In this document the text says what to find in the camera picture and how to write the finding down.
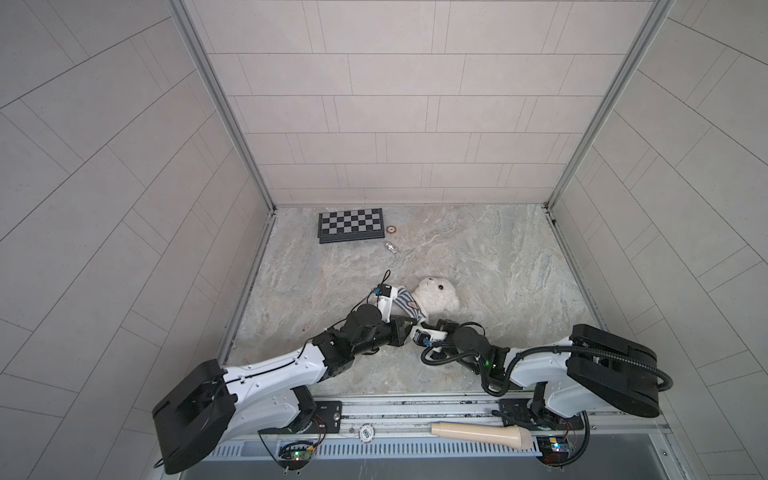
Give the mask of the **white fluffy teddy bear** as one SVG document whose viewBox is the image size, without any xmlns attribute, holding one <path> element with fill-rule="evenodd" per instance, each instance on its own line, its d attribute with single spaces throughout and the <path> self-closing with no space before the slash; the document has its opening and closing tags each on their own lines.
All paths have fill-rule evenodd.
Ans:
<svg viewBox="0 0 768 480">
<path fill-rule="evenodd" d="M 428 277 L 410 291 L 421 308 L 431 317 L 440 313 L 454 312 L 460 309 L 460 300 L 454 285 L 445 278 Z"/>
</svg>

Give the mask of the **blue white striped shirt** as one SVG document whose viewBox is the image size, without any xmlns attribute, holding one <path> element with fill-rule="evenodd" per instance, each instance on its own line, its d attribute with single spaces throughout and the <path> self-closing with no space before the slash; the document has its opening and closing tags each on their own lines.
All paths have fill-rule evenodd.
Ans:
<svg viewBox="0 0 768 480">
<path fill-rule="evenodd" d="M 414 295 L 404 286 L 397 288 L 397 295 L 393 300 L 393 303 L 407 316 L 413 318 L 417 322 L 428 319 L 428 315 L 421 308 Z"/>
</svg>

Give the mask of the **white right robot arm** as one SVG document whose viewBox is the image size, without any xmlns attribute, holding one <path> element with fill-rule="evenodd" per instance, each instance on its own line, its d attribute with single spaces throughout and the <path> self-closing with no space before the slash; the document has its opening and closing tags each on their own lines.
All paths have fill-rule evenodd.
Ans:
<svg viewBox="0 0 768 480">
<path fill-rule="evenodd" d="M 660 393 L 673 386 L 653 350 L 587 324 L 575 325 L 568 337 L 553 344 L 523 349 L 492 344 L 477 322 L 445 319 L 420 323 L 413 340 L 423 349 L 424 364 L 458 363 L 477 375 L 492 397 L 532 391 L 518 416 L 503 416 L 528 428 L 556 429 L 607 407 L 656 418 Z"/>
</svg>

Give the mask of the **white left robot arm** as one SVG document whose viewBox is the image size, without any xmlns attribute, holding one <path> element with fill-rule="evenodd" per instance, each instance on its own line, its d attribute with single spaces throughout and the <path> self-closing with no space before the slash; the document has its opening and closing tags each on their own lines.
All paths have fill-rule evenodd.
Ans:
<svg viewBox="0 0 768 480">
<path fill-rule="evenodd" d="M 416 323 L 399 315 L 385 320 L 376 306 L 363 304 L 287 354 L 239 367 L 202 362 L 152 410 L 159 466 L 177 474 L 223 441 L 305 430 L 316 410 L 310 386 L 345 372 L 358 355 L 404 345 Z"/>
</svg>

